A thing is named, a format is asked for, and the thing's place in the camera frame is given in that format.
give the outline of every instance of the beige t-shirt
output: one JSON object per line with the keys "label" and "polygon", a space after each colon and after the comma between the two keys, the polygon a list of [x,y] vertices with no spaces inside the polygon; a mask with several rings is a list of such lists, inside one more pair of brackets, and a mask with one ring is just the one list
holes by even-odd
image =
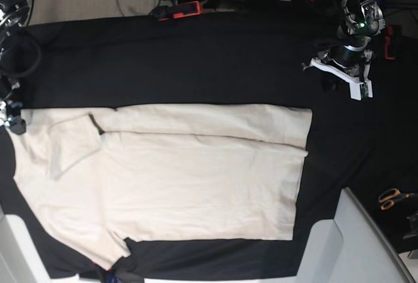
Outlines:
{"label": "beige t-shirt", "polygon": [[53,238],[111,267],[123,241],[291,240],[312,114],[272,105],[25,110],[14,179]]}

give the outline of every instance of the red clip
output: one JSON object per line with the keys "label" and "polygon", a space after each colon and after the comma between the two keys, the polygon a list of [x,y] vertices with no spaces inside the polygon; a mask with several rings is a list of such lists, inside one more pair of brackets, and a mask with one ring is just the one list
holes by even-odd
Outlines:
{"label": "red clip", "polygon": [[170,18],[177,19],[183,17],[189,17],[194,15],[200,15],[203,12],[202,3],[199,1],[182,3],[173,7],[166,7],[164,17],[158,20],[168,20]]}
{"label": "red clip", "polygon": [[389,59],[389,60],[394,60],[395,57],[394,56],[389,56],[387,51],[389,49],[389,45],[391,44],[391,37],[393,36],[393,28],[392,26],[389,26],[387,28],[387,34],[385,36],[385,50],[384,50],[384,54],[385,54],[385,59]]}
{"label": "red clip", "polygon": [[176,14],[173,14],[172,17],[173,18],[183,18],[183,17],[189,17],[189,16],[194,16],[194,15],[200,15],[200,14],[202,14],[203,7],[202,7],[202,3],[200,3],[199,1],[182,3],[180,6],[182,6],[182,5],[189,5],[189,4],[195,4],[196,5],[196,12],[192,12],[192,13],[183,13],[183,12],[176,13]]}

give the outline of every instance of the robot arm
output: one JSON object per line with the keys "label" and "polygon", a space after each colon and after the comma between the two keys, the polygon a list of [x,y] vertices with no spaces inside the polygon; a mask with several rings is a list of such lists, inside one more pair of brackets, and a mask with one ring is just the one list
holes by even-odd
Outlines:
{"label": "robot arm", "polygon": [[[27,0],[0,0],[0,62],[2,57],[16,45],[17,36],[29,15]],[[0,125],[8,127],[13,133],[26,131],[25,121],[20,116],[21,102],[16,99],[16,90],[20,87],[18,78],[33,71],[40,63],[40,48],[33,41],[39,54],[35,64],[21,73],[10,73],[0,66]]]}
{"label": "robot arm", "polygon": [[385,28],[383,13],[376,0],[336,0],[341,26],[337,32],[340,44],[312,58],[308,67],[330,73],[349,84],[352,99],[373,97],[372,82],[368,79],[370,63],[374,56],[368,50],[373,36]]}

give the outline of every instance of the scissors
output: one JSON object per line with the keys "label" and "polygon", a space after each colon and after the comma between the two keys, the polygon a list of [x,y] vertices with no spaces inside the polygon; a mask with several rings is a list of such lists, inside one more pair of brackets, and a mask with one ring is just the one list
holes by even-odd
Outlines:
{"label": "scissors", "polygon": [[401,193],[398,188],[391,188],[379,196],[380,209],[390,209],[395,204],[410,197],[418,197],[418,193]]}

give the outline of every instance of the black tablecloth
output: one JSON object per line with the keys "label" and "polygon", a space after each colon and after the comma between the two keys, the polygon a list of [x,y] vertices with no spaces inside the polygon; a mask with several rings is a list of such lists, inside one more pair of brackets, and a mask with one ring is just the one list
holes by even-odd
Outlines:
{"label": "black tablecloth", "polygon": [[[394,62],[372,66],[373,99],[354,101],[348,87],[324,93],[321,74],[300,63],[315,39],[335,27],[294,12],[206,14],[156,22],[149,17],[40,25],[41,67],[24,84],[27,107],[122,107],[144,103],[269,103],[310,108],[293,241],[127,241],[132,256],[116,268],[149,278],[239,280],[296,275],[312,225],[334,216],[342,188],[353,189],[399,250],[413,200],[378,212],[377,196],[396,186],[418,190],[416,41],[404,39]],[[51,239],[13,182],[14,154],[0,136],[0,202],[21,216],[52,277],[92,269],[86,258]],[[392,215],[398,217],[396,223]]]}

